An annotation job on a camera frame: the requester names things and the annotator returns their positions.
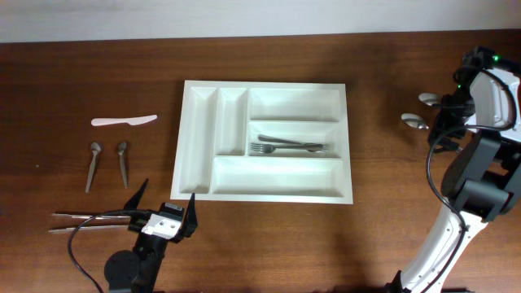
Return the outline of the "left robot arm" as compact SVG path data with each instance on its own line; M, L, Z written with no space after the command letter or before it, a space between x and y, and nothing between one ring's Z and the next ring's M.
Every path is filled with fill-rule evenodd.
M160 266L169 243L189 238L198 227L195 195L186 208L162 203L159 210L138 210L144 194L144 182L124 205L132 212L128 230L138 236L132 249L114 253L104 267L110 292L153 292Z

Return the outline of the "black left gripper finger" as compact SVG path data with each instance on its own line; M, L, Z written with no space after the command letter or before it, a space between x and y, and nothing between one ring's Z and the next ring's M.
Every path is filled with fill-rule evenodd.
M125 203L124 210L136 210L145 193L149 179L147 178L138 191Z
M180 229L182 237L190 238L197 228L198 219L195 210L195 193L192 193Z

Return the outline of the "silver fork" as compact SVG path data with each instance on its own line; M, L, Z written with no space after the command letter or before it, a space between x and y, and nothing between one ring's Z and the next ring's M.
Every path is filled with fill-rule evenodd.
M260 153L273 153L277 150L298 150L298 151L310 151L310 152L327 152L329 151L328 145L322 144L268 144L268 143L258 143L252 142L249 144L249 147L252 151L260 152Z
M282 138L275 138L270 136L265 136L262 134L258 134L257 138L262 142L277 142L277 143L287 143L287 144L297 144L297 145L317 145L317 142L298 142L293 140L287 140Z

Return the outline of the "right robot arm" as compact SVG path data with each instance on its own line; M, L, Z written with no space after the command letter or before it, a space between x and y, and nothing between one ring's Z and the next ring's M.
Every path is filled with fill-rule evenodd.
M417 256L384 286L386 292L445 292L444 281L472 239L520 201L520 64L477 46L453 73L451 94L422 93L438 111L427 129L428 185L441 202Z

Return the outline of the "large silver spoon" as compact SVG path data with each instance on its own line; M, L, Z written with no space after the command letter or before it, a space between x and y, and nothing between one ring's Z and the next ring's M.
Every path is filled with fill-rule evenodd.
M420 102L426 104L429 107L439 108L441 107L442 97L438 94L433 93L421 93L418 96Z
M427 122L421 116L412 113L404 113L401 115L401 120L413 129L429 130Z

